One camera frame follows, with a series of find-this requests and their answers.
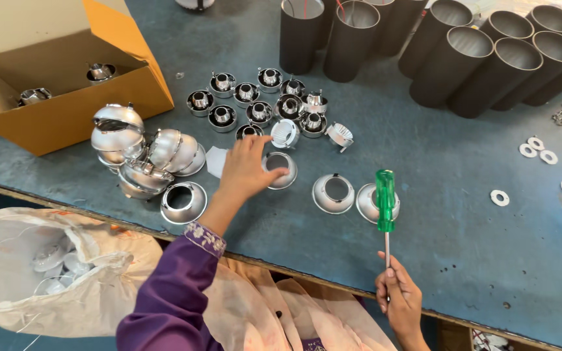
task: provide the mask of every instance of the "purple sleeve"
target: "purple sleeve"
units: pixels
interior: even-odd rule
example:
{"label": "purple sleeve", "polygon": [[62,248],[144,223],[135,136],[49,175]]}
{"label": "purple sleeve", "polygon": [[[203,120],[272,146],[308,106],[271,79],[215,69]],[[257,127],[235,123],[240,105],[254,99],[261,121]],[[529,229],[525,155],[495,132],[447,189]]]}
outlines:
{"label": "purple sleeve", "polygon": [[203,323],[225,241],[197,222],[171,243],[138,291],[134,312],[116,330],[120,351],[222,350]]}

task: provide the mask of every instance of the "screwdriver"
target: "screwdriver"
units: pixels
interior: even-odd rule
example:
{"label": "screwdriver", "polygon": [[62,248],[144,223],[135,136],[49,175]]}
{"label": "screwdriver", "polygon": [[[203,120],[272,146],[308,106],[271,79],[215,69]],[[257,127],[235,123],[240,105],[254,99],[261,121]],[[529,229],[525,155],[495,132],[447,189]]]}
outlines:
{"label": "screwdriver", "polygon": [[379,231],[385,233],[385,269],[390,267],[390,233],[396,228],[392,210],[396,205],[394,198],[394,172],[386,169],[377,171],[377,207],[379,208]]}

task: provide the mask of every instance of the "red wire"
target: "red wire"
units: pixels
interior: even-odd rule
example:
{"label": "red wire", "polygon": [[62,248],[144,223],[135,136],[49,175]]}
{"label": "red wire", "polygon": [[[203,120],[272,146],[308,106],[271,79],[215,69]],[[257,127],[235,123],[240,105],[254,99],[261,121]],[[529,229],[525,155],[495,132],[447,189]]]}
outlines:
{"label": "red wire", "polygon": [[344,7],[341,5],[340,0],[336,0],[337,4],[340,6],[341,9],[341,21],[346,23],[346,12],[344,12]]}

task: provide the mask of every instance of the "open cardboard box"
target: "open cardboard box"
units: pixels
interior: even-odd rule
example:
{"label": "open cardboard box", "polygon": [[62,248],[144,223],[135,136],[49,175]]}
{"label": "open cardboard box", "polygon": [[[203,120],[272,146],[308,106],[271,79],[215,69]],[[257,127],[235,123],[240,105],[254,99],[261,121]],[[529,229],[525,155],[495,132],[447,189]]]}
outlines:
{"label": "open cardboard box", "polygon": [[[120,76],[91,86],[86,62]],[[53,97],[18,107],[39,87]],[[143,119],[174,107],[131,17],[94,0],[0,1],[0,136],[40,156],[89,139],[97,110],[129,102]]]}

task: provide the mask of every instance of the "blue work table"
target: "blue work table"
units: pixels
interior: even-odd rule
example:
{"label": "blue work table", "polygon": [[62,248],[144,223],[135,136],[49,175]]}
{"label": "blue work table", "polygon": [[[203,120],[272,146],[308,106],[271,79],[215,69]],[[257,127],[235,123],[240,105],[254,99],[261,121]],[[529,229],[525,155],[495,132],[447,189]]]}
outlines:
{"label": "blue work table", "polygon": [[[206,118],[189,114],[185,99],[208,85],[212,69],[254,83],[258,68],[278,67],[278,1],[217,1],[203,13],[168,0],[128,5],[176,102],[174,110],[146,120],[146,129],[180,129],[207,149],[231,148],[235,132],[211,130]],[[520,105],[467,120],[414,103],[396,59],[370,59],[353,82],[338,84],[323,75],[323,55],[297,78],[308,90],[323,89],[329,122],[346,125],[355,144],[340,154],[326,136],[301,138],[288,152],[298,179],[239,211],[225,235],[227,255],[372,294],[383,270],[377,257],[383,234],[355,207],[337,216],[319,210],[311,190],[333,172],[358,190],[374,181],[376,170],[391,169],[402,202],[392,253],[422,290],[425,313],[562,347],[562,127],[550,118],[562,96],[541,108]],[[276,98],[262,94],[270,103]],[[246,123],[244,110],[237,111],[239,124]],[[556,153],[556,165],[520,155],[519,145],[533,135]],[[187,180],[209,195],[219,185],[205,168]],[[1,193],[165,239],[181,232],[162,219],[159,198],[127,199],[116,184],[90,142],[35,157],[0,138]],[[510,204],[492,203],[494,189],[505,191]]]}

